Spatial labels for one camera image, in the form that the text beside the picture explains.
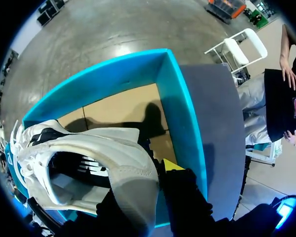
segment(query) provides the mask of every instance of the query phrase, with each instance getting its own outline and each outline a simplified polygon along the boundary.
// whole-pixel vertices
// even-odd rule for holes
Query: white sneaker
[[[14,142],[16,125],[10,137],[13,166],[29,196],[42,207],[96,214],[96,204],[111,185],[132,224],[147,231],[154,228],[158,175],[150,156],[137,144],[138,129],[71,133],[56,120],[48,120],[25,130],[21,125]]]

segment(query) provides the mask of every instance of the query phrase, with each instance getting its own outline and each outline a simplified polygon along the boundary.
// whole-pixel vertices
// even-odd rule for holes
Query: gray pants
[[[266,128],[264,73],[237,88],[244,113],[246,145],[271,142]]]

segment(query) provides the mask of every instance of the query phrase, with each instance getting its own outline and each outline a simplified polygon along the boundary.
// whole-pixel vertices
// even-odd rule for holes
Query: yellow tag
[[[166,171],[170,170],[184,170],[182,167],[178,166],[177,164],[172,163],[171,161],[168,161],[167,159],[163,159],[164,162],[164,168]]]

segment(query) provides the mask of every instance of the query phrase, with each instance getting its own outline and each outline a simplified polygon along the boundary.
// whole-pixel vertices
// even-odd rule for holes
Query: black apron
[[[292,68],[296,74],[296,59]],[[284,131],[296,130],[296,90],[283,81],[281,70],[266,69],[264,74],[266,125],[272,142],[283,137]]]

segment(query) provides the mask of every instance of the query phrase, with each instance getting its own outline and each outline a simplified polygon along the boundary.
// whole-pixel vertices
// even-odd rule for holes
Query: human arm
[[[286,141],[296,147],[296,130],[294,131],[294,134],[292,134],[290,131],[284,132],[284,138],[286,139]]]
[[[280,66],[283,73],[283,81],[285,81],[285,75],[287,77],[288,85],[293,90],[296,90],[296,75],[290,68],[288,58],[290,55],[292,43],[290,42],[289,33],[287,32],[286,26],[282,26],[282,39],[281,39],[281,54],[280,54]]]

